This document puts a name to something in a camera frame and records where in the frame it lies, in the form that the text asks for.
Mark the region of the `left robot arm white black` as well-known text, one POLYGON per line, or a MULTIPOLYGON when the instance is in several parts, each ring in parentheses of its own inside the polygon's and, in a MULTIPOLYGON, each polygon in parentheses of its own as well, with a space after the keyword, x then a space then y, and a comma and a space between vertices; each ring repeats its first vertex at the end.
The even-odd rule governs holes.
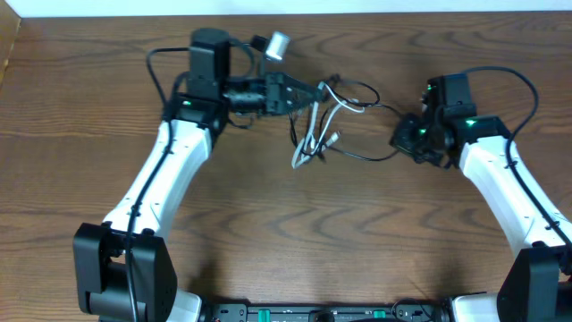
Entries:
POLYGON ((232 113, 285 115, 316 103, 320 86, 251 67, 231 74, 227 31, 190 36, 189 69, 161 94, 156 142, 128 192, 99 225, 72 240, 80 310, 102 321, 207 321, 200 296, 181 290, 166 242, 193 177, 232 113))

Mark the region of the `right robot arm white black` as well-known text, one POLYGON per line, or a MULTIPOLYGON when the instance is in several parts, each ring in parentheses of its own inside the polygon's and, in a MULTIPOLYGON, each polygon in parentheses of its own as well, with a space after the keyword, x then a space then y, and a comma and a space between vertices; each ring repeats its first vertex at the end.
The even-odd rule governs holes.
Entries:
POLYGON ((441 321, 569 321, 571 223, 526 168, 500 117, 479 115, 467 72, 431 78, 422 113, 405 114, 391 145, 416 163, 455 167, 494 214, 515 261, 496 293, 450 298, 441 321))

